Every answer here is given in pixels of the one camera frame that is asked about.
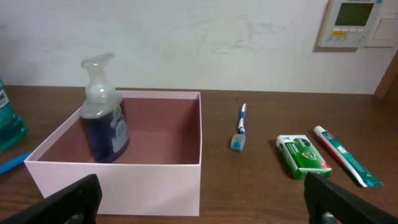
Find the green and white box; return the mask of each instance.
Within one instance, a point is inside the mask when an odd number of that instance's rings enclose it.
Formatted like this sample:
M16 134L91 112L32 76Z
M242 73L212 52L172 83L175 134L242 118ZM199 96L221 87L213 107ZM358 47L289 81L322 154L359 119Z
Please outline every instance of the green and white box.
M330 166L305 135L280 135L276 144L293 174L293 179L304 179L308 172L330 177Z

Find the open box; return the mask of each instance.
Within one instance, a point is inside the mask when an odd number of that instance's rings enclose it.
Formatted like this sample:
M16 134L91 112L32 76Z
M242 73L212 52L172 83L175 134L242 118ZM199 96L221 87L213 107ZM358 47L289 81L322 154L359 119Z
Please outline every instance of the open box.
M130 134L124 154L94 163L78 109L25 160L42 195L96 174L99 214L199 216L200 93L120 93Z

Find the foaming soap dispenser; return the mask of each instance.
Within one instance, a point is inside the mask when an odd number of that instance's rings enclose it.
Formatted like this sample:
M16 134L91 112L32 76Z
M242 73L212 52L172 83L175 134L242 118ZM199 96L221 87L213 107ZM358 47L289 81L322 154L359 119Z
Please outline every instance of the foaming soap dispenser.
M90 83L80 116L95 162L114 162L130 143L123 97L105 78L104 67L114 56L108 53L81 61Z

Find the brown table surface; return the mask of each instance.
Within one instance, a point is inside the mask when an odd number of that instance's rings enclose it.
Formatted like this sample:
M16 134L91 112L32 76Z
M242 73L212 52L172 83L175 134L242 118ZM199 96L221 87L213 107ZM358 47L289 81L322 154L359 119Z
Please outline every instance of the brown table surface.
M7 86L27 136L0 152L0 164L33 151L85 99L84 88ZM97 223L308 223L303 181L293 180L275 146L306 134L332 167L330 180L398 217L398 111L371 95L201 91L203 154L200 217L98 215ZM246 144L229 149L243 103ZM385 186L359 188L316 140L329 130ZM0 220L41 201L25 166L0 176Z

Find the pump nozzle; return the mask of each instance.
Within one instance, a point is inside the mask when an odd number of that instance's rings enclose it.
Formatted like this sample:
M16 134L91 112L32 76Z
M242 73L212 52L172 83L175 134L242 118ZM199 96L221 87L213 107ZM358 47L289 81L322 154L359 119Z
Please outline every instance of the pump nozzle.
M81 61L81 67L87 69L90 76L90 84L86 87L87 100L97 103L116 93L115 87L106 81L104 72L104 67L114 57L114 53L106 53Z

